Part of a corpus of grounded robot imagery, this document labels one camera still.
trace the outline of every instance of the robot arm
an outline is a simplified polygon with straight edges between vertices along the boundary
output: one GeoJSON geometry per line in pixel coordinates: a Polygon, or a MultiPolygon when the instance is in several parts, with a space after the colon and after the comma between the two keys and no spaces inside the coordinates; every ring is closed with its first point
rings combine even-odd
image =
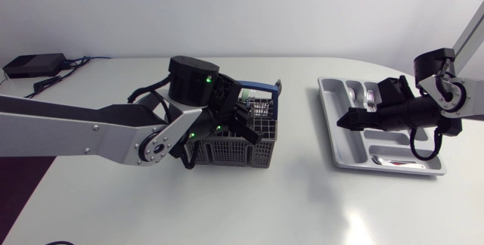
{"type": "Polygon", "coordinates": [[[452,70],[455,55],[450,48],[422,54],[414,60],[415,97],[404,76],[378,83],[381,103],[376,112],[349,108],[337,125],[352,131],[366,128],[383,131],[411,130],[412,153],[421,160],[434,158],[442,144],[442,136],[456,136],[462,131],[461,119],[484,120],[484,81],[456,77],[452,70]],[[418,128],[436,127],[435,149],[421,157],[414,149],[418,128]]]}
{"type": "Polygon", "coordinates": [[[262,133],[248,126],[250,108],[238,101],[242,84],[219,74],[215,64],[189,57],[172,58],[169,71],[162,82],[136,90],[130,103],[149,93],[137,103],[98,110],[0,95],[0,156],[94,154],[151,166],[171,154],[191,169],[196,151],[186,151],[190,141],[231,130],[252,144],[260,142],[262,133]],[[166,83],[169,89],[157,90],[166,83]],[[153,112],[159,104],[166,109],[164,119],[153,112]]]}

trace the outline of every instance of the power adapter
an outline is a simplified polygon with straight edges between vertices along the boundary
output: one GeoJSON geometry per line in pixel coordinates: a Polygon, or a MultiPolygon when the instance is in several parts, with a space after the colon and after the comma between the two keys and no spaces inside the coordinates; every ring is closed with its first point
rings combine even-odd
{"type": "Polygon", "coordinates": [[[12,79],[56,76],[65,60],[62,53],[22,55],[4,66],[3,70],[12,79]]]}

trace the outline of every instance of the gray plastic tray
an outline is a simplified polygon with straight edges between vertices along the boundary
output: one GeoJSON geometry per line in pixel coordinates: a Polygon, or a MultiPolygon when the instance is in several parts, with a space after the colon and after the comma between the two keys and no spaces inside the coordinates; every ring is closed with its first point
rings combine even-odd
{"type": "MultiPolygon", "coordinates": [[[[348,111],[349,107],[370,110],[367,99],[368,90],[373,90],[375,104],[381,102],[376,82],[319,77],[318,84],[330,134],[333,158],[337,166],[419,175],[444,175],[447,172],[439,156],[430,161],[421,161],[414,157],[410,149],[409,131],[384,132],[365,129],[363,132],[352,132],[337,126],[337,120],[348,111]],[[354,91],[354,99],[350,96],[348,88],[354,91]],[[379,165],[372,160],[373,155],[384,160],[408,161],[413,167],[391,163],[379,165]]],[[[418,153],[427,156],[432,153],[433,147],[433,137],[430,137],[425,129],[418,129],[415,138],[415,148],[418,153]]]]}

